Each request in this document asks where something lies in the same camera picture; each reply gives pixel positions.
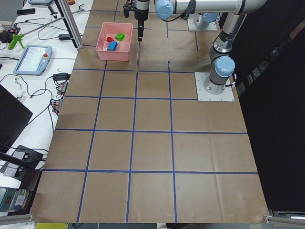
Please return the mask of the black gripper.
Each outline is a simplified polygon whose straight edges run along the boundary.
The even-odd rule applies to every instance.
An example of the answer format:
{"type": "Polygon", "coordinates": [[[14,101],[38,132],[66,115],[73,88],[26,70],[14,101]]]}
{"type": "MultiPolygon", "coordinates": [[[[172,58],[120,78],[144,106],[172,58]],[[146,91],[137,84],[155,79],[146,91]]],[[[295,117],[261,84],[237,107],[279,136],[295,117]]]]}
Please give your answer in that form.
{"type": "Polygon", "coordinates": [[[149,0],[127,0],[123,5],[125,18],[129,17],[130,11],[134,12],[135,19],[138,21],[138,42],[141,42],[144,32],[144,21],[148,19],[149,14],[149,0]]]}

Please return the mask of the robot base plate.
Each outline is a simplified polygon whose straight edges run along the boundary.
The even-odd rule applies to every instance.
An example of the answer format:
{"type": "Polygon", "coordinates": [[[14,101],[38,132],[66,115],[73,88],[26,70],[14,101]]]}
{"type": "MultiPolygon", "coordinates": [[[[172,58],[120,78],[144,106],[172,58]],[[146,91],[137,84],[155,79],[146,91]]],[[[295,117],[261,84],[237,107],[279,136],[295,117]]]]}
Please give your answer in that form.
{"type": "Polygon", "coordinates": [[[216,85],[210,81],[211,73],[195,72],[197,99],[199,102],[234,102],[231,86],[216,85]]]}

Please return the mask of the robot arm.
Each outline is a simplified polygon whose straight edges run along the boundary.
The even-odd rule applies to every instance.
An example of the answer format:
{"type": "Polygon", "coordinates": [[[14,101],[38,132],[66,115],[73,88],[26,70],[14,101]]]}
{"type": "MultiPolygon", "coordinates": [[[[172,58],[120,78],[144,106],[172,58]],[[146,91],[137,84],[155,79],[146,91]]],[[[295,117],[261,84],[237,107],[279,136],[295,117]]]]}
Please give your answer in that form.
{"type": "Polygon", "coordinates": [[[245,17],[245,14],[228,13],[220,34],[211,45],[211,73],[203,83],[204,89],[210,94],[221,94],[235,70],[235,62],[229,57],[229,53],[245,17]]]}
{"type": "MultiPolygon", "coordinates": [[[[244,15],[261,8],[265,0],[155,0],[155,12],[165,22],[178,18],[187,20],[194,13],[233,13],[244,15]]],[[[150,2],[148,0],[128,0],[123,5],[125,18],[131,11],[137,20],[138,41],[143,38],[144,22],[148,19],[150,2]]]]}

